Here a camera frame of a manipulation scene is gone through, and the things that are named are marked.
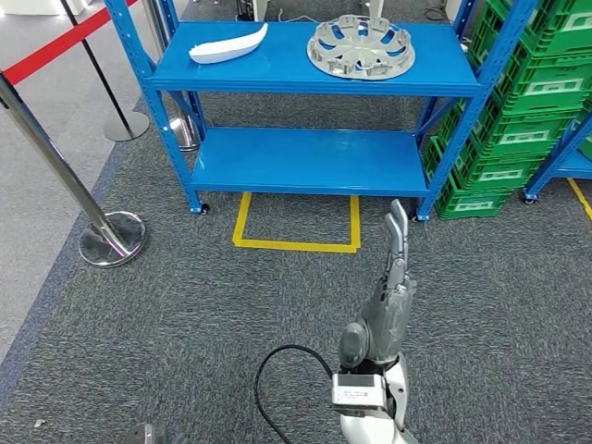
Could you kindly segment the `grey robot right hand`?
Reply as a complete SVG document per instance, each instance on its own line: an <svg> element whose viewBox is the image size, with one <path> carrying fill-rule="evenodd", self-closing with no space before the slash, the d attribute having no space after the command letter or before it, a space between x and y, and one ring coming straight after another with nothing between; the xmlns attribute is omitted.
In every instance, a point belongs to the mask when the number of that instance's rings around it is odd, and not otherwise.
<svg viewBox="0 0 592 444"><path fill-rule="evenodd" d="M402 345L417 290L408 272L409 217L394 199L384 222L390 242L384 272L362 314L343 331L338 350L343 368L354 369L364 361L394 362Z"/></svg>

